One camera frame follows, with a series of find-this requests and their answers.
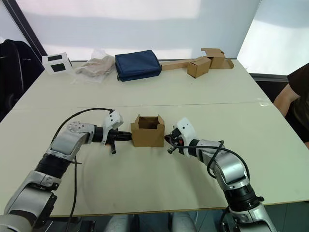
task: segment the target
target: floor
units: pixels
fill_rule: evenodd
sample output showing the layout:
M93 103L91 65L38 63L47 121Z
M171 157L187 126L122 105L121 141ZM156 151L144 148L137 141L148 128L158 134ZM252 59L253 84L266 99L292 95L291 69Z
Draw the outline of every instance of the floor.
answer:
M280 91L286 86L286 82L269 82L257 81L261 89L268 95L273 102ZM279 232L309 232L309 203L287 203L277 205L267 205L266 210ZM196 217L195 211L189 211L190 217L194 220ZM217 231L218 222L222 210L199 210L196 229L199 232L215 232ZM81 220L96 221L96 232L104 231L111 216L100 217L83 217ZM37 232L45 232L51 222L36 230ZM65 230L65 222L53 222L48 232ZM82 232L81 221L77 224L72 224L71 232ZM168 213L157 214L141 214L140 215L140 231L141 232L168 232Z

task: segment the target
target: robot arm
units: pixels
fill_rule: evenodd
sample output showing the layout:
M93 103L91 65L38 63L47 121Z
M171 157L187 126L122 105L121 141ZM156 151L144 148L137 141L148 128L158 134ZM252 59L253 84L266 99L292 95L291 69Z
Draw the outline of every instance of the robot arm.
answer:
M69 123L7 203L4 215L0 216L0 231L28 232L43 225L57 199L52 191L59 187L64 172L81 145L104 143L110 145L112 153L115 153L114 141L131 140L131 133L118 131L122 124L123 119L116 111L105 118L103 127L81 122Z
M261 203L264 199L256 196L250 185L243 162L237 156L229 152L229 150L220 150L215 159L212 159L217 149L203 147L219 147L222 144L220 142L198 140L195 130L187 118L183 118L174 126L172 134L167 135L166 140L173 145L168 150L169 153L179 148L180 153L188 157L197 157L206 166L210 164L210 169L225 194L230 213L239 227L244 224L251 224L253 228L256 227L253 224L258 222L256 224L263 224L262 231L276 232L276 228Z

